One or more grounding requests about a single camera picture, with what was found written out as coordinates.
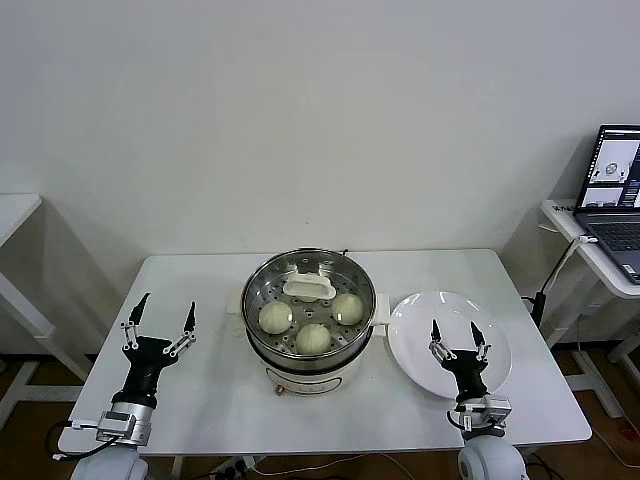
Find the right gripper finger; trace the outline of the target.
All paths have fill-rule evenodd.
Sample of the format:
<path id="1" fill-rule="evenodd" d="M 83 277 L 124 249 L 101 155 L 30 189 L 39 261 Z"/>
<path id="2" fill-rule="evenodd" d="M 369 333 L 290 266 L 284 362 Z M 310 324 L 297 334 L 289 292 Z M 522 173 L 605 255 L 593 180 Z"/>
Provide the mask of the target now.
<path id="1" fill-rule="evenodd" d="M 454 353 L 443 343 L 440 329 L 435 319 L 432 320 L 431 340 L 428 348 L 438 362 L 450 361 L 455 358 Z"/>
<path id="2" fill-rule="evenodd" d="M 474 322 L 471 322 L 471 331 L 476 345 L 476 359 L 481 362 L 487 362 L 487 353 L 491 348 L 491 344 L 485 341 L 484 334 Z"/>

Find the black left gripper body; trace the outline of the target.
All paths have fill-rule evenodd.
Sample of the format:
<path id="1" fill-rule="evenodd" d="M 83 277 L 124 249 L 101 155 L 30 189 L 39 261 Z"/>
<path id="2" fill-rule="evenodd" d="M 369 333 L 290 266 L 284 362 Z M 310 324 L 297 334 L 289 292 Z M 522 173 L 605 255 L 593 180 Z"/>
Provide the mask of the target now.
<path id="1" fill-rule="evenodd" d="M 164 350 L 172 342 L 166 339 L 140 336 L 137 349 L 124 352 L 130 368 L 123 388 L 114 394 L 113 401 L 156 401 L 157 385 L 161 371 L 176 363 Z"/>

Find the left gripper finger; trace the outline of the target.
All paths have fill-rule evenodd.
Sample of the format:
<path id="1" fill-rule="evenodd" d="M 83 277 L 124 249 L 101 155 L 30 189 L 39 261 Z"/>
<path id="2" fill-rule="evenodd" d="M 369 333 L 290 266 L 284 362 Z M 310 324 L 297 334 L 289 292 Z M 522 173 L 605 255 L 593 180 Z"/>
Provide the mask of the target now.
<path id="1" fill-rule="evenodd" d="M 121 323 L 121 330 L 124 335 L 124 351 L 137 350 L 139 348 L 137 328 L 140 325 L 149 296 L 149 292 L 145 293 L 138 304 L 131 310 L 128 319 Z"/>
<path id="2" fill-rule="evenodd" d="M 178 358 L 186 349 L 188 349 L 196 341 L 195 310 L 196 310 L 196 303 L 192 302 L 181 336 L 163 350 L 163 353 L 165 355 L 168 355 L 170 358 Z"/>

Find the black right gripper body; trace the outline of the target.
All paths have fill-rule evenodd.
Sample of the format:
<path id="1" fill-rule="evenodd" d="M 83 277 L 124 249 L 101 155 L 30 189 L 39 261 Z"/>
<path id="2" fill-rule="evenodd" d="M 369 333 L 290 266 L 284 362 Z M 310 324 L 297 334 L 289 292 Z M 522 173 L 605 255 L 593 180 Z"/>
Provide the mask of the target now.
<path id="1" fill-rule="evenodd" d="M 456 401 L 481 398 L 488 393 L 481 376 L 488 362 L 479 360 L 474 351 L 453 350 L 450 358 L 441 361 L 441 366 L 454 375 L 458 388 Z"/>

